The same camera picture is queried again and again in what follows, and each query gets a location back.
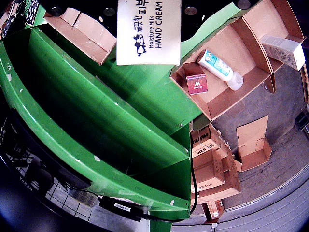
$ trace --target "cardboard box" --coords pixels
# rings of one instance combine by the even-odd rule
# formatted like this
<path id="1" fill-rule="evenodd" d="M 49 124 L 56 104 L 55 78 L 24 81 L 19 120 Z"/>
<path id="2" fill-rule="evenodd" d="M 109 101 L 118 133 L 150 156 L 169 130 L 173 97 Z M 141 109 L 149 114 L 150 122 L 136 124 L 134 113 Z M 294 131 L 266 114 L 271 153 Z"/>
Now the cardboard box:
<path id="1" fill-rule="evenodd" d="M 116 38 L 98 21 L 75 9 L 68 8 L 60 17 L 46 13 L 44 19 L 99 65 L 104 63 L 116 44 Z"/>
<path id="2" fill-rule="evenodd" d="M 191 132 L 191 135 L 193 138 L 193 158 L 211 149 L 219 148 L 219 134 L 211 124 L 201 130 Z"/>
<path id="3" fill-rule="evenodd" d="M 231 150 L 227 143 L 224 141 L 224 139 L 219 136 L 219 149 L 216 150 L 216 153 L 223 159 L 224 157 L 227 157 L 228 150 Z"/>
<path id="4" fill-rule="evenodd" d="M 189 95 L 184 81 L 183 65 L 172 69 L 171 79 L 209 120 L 215 120 L 233 107 L 270 78 L 272 73 L 261 43 L 242 17 L 227 21 L 185 56 L 182 63 L 195 62 L 204 49 L 222 58 L 227 65 L 244 78 L 243 86 L 237 91 L 232 91 L 225 82 L 202 67 L 207 76 L 208 92 Z"/>
<path id="5" fill-rule="evenodd" d="M 238 176 L 234 176 L 231 171 L 224 173 L 225 183 L 223 185 L 210 188 L 198 193 L 197 204 L 224 199 L 240 193 L 240 182 Z M 194 204 L 194 193 L 191 193 L 191 205 Z"/>
<path id="6" fill-rule="evenodd" d="M 233 156 L 232 156 L 232 151 L 231 151 L 231 149 L 228 149 L 228 148 L 227 148 L 227 151 L 228 151 L 227 156 L 224 157 L 221 160 L 222 161 L 223 172 L 230 171 L 230 173 L 234 177 L 238 178 L 237 166 L 234 163 L 234 159 L 233 159 Z"/>
<path id="7" fill-rule="evenodd" d="M 299 71 L 305 64 L 301 43 L 275 36 L 264 35 L 261 43 L 269 57 L 281 61 Z"/>
<path id="8" fill-rule="evenodd" d="M 259 40 L 264 35 L 271 35 L 299 43 L 304 41 L 301 28 L 287 0 L 263 0 L 251 8 L 243 18 Z M 272 81 L 270 82 L 268 80 L 266 84 L 270 92 L 275 92 L 274 72 L 277 71 L 283 63 L 268 57 L 267 62 L 272 71 Z"/>
<path id="9" fill-rule="evenodd" d="M 213 222 L 213 220 L 220 218 L 224 212 L 224 207 L 221 200 L 207 202 L 205 206 L 207 207 L 203 206 L 204 212 L 208 210 L 211 216 L 211 218 L 206 217 L 208 223 Z"/>
<path id="10" fill-rule="evenodd" d="M 261 165 L 269 160 L 272 149 L 265 138 L 268 116 L 237 128 L 239 172 Z"/>
<path id="11" fill-rule="evenodd" d="M 183 65 L 185 77 L 190 95 L 207 92 L 206 74 L 202 68 L 194 63 L 186 63 Z"/>
<path id="12" fill-rule="evenodd" d="M 228 151 L 228 155 L 221 160 L 225 183 L 214 188 L 200 191 L 198 193 L 197 204 L 224 199 L 240 193 L 240 181 L 236 164 L 234 163 L 231 150 L 229 149 Z M 191 205 L 194 204 L 194 197 L 194 193 L 192 193 Z"/>
<path id="13" fill-rule="evenodd" d="M 225 183 L 222 162 L 214 150 L 193 158 L 193 168 L 197 181 L 197 191 L 210 189 Z M 191 191 L 194 192 L 192 178 Z"/>

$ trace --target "stacked cardboard box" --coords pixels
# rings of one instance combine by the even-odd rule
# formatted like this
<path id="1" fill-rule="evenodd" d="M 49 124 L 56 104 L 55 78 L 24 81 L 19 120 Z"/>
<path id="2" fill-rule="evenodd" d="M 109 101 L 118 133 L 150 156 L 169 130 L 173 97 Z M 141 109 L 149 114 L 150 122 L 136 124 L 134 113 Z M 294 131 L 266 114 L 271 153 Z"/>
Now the stacked cardboard box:
<path id="1" fill-rule="evenodd" d="M 225 183 L 220 156 L 210 150 L 194 158 L 193 168 L 197 181 L 197 191 L 206 190 Z M 194 192 L 191 179 L 191 191 Z"/>
<path id="2" fill-rule="evenodd" d="M 220 148 L 220 133 L 212 124 L 209 124 L 201 130 L 193 131 L 191 135 L 193 138 L 193 158 L 209 150 L 217 150 Z"/>
<path id="3" fill-rule="evenodd" d="M 197 204 L 221 200 L 240 193 L 240 182 L 231 149 L 221 137 L 220 132 L 211 124 L 209 124 L 207 130 L 212 131 L 207 139 L 201 139 L 201 133 L 193 137 L 193 139 L 197 137 L 202 144 L 209 141 L 214 144 L 213 141 L 216 141 L 211 150 L 198 154 L 193 158 L 198 187 Z M 192 193 L 191 205 L 194 204 L 194 198 L 195 195 Z"/>

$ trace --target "cardboard shelf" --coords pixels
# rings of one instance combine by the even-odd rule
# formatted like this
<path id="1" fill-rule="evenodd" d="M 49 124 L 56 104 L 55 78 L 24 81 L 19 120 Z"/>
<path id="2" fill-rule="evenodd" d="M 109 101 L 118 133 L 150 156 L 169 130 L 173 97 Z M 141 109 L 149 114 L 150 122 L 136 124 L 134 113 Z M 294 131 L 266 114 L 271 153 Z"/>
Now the cardboard shelf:
<path id="1" fill-rule="evenodd" d="M 287 0 L 263 0 L 249 10 L 243 18 L 248 23 L 254 34 L 260 40 L 264 35 L 293 40 L 299 43 L 304 41 L 304 36 L 297 18 Z M 275 73 L 283 63 L 267 57 L 272 71 L 273 87 L 268 87 L 270 92 L 276 91 Z"/>
<path id="2" fill-rule="evenodd" d="M 203 68 L 208 92 L 189 95 L 183 64 L 195 62 L 202 50 L 207 49 L 222 58 L 244 78 L 243 86 L 232 91 L 227 84 Z M 266 53 L 244 18 L 232 19 L 202 41 L 184 57 L 182 65 L 172 70 L 171 79 L 192 99 L 209 120 L 215 120 L 243 99 L 266 79 L 271 69 Z"/>

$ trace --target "white box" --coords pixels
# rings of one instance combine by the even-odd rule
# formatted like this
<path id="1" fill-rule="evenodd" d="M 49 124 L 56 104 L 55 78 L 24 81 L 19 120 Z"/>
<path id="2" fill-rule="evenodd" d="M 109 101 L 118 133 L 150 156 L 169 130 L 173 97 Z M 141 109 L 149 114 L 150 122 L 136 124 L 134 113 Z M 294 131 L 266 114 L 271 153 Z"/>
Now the white box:
<path id="1" fill-rule="evenodd" d="M 292 40 L 264 35 L 261 43 L 269 57 L 279 60 L 296 70 L 305 64 L 305 55 L 301 44 Z"/>

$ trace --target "white sign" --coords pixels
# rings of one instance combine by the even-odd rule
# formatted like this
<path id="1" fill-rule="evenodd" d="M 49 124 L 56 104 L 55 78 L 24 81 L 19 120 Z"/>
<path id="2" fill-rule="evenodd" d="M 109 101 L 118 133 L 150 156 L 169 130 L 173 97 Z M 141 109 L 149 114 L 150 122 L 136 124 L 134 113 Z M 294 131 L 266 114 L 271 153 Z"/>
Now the white sign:
<path id="1" fill-rule="evenodd" d="M 181 0 L 119 0 L 117 65 L 180 64 Z"/>

